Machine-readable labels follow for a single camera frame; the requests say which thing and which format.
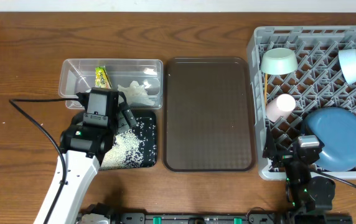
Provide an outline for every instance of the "pink cup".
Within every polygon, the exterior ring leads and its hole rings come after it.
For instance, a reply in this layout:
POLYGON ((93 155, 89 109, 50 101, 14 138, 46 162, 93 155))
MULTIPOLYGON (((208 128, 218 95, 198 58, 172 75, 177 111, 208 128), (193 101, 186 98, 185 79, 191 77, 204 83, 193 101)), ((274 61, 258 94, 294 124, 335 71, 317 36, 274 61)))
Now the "pink cup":
POLYGON ((277 121, 280 117, 286 119, 296 107, 296 100, 289 94, 282 94, 268 103, 265 108, 266 117, 277 121))

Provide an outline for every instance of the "white rice pile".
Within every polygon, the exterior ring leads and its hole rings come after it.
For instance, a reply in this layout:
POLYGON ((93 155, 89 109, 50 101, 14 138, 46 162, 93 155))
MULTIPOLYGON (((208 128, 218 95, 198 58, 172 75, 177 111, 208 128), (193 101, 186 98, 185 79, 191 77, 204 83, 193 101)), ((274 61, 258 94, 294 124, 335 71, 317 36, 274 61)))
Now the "white rice pile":
POLYGON ((139 151, 141 142, 132 129, 117 135, 116 142, 105 154, 100 169, 140 167, 143 161, 143 154, 139 151))

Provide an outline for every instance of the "brown plastic tray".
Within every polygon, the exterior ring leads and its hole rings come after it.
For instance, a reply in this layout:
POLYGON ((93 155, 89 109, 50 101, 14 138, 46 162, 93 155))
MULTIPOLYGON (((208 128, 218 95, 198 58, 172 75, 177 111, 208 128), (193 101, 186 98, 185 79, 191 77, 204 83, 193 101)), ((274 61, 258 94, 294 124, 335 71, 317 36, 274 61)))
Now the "brown plastic tray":
POLYGON ((176 172, 246 171, 253 102, 241 58, 174 58, 167 68, 163 163, 176 172))

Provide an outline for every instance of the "white bowl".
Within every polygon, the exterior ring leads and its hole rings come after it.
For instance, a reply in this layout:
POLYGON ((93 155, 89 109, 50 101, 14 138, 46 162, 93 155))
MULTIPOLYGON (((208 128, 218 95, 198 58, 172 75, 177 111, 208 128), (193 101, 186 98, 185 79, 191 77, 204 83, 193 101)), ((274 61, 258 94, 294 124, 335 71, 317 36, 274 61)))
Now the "white bowl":
POLYGON ((294 72, 297 68, 296 54, 285 48, 265 52, 261 62, 261 71, 268 75, 285 75, 294 72))
POLYGON ((356 82, 356 50, 339 50, 339 62, 345 81, 351 85, 356 82))

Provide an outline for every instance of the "green connector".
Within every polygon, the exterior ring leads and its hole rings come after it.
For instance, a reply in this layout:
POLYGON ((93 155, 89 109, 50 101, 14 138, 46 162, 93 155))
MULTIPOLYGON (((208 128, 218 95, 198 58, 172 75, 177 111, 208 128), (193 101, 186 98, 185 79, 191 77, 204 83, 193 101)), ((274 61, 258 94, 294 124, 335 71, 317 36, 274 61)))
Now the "green connector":
POLYGON ((153 217, 153 224, 161 224, 161 217, 153 217))
POLYGON ((241 224, 241 218, 234 218, 233 224, 241 224))

